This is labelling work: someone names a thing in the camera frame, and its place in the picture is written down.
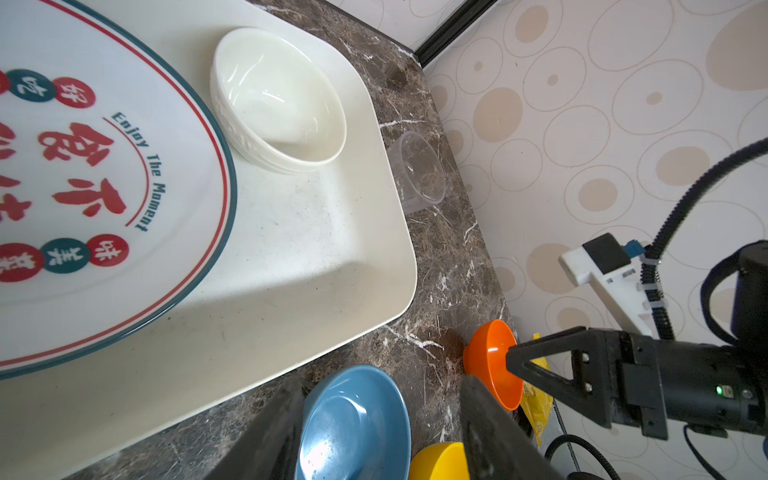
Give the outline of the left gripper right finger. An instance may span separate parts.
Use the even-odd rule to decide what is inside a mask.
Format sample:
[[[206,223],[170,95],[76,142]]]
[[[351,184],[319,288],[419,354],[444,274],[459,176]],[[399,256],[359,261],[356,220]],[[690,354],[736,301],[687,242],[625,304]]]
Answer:
[[[522,428],[475,376],[463,377],[460,421],[472,479],[559,479]]]

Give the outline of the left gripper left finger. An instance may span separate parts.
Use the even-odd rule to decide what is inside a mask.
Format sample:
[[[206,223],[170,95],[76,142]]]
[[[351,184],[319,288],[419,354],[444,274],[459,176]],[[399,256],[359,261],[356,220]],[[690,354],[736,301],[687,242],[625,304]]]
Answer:
[[[300,380],[286,380],[206,479],[293,479],[304,402]]]

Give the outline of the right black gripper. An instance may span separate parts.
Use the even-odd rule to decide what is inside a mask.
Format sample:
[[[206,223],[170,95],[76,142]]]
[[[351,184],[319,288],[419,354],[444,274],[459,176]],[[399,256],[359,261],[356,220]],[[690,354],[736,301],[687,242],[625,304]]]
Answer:
[[[666,440],[675,420],[701,433],[767,434],[767,360],[732,346],[575,327],[511,347],[509,373],[592,422]]]

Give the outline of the yellow bowl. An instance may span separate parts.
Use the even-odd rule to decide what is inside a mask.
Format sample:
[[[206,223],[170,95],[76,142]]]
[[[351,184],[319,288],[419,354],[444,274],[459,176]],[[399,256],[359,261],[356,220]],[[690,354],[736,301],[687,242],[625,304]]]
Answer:
[[[411,461],[408,479],[469,480],[463,443],[439,443],[424,448]]]

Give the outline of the blue bowl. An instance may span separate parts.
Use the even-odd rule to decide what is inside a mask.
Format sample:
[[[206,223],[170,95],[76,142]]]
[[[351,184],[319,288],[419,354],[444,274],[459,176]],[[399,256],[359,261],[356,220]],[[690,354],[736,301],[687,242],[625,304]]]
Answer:
[[[318,383],[306,398],[297,479],[405,479],[411,426],[396,383],[356,365]]]

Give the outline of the orange bowl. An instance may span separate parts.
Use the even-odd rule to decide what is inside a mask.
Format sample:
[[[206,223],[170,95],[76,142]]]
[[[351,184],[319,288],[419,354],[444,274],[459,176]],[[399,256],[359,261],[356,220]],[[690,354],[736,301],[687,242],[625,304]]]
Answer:
[[[516,345],[511,328],[497,319],[478,328],[463,352],[465,373],[480,379],[506,411],[516,410],[523,397],[523,380],[507,369],[506,355]]]

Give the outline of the clear cup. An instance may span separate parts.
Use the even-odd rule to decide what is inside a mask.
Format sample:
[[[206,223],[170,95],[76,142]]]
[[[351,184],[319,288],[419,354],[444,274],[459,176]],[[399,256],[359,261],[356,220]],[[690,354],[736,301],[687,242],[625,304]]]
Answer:
[[[387,156],[405,215],[442,202],[447,188],[445,172],[425,138],[405,132],[387,149]]]

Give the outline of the white plate red green characters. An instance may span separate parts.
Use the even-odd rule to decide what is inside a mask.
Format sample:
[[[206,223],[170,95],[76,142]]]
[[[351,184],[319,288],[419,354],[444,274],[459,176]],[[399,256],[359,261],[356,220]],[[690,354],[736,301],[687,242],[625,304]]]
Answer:
[[[161,317],[211,270],[235,165],[194,88],[77,1],[1,5],[1,375]]]

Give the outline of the cream white bowl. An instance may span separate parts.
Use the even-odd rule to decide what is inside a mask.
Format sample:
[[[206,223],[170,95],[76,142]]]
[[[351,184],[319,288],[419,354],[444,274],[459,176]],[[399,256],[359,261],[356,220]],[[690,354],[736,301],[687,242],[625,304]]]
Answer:
[[[265,170],[316,171],[346,145],[336,89],[309,56],[274,33],[238,28],[224,35],[210,68],[210,96],[230,146]]]

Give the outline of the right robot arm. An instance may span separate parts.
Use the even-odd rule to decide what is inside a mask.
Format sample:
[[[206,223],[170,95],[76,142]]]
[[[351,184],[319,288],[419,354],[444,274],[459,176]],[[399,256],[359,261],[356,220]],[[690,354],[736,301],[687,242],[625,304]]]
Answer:
[[[570,282],[561,255],[607,233],[620,242],[650,241],[707,168],[766,135],[765,129],[735,139],[700,129],[596,140],[558,134],[498,147],[488,166],[491,255],[519,337],[615,328],[591,288]],[[701,283],[717,261],[766,235],[767,162],[759,159],[706,195],[663,255],[660,276],[678,339],[713,341],[699,305]]]

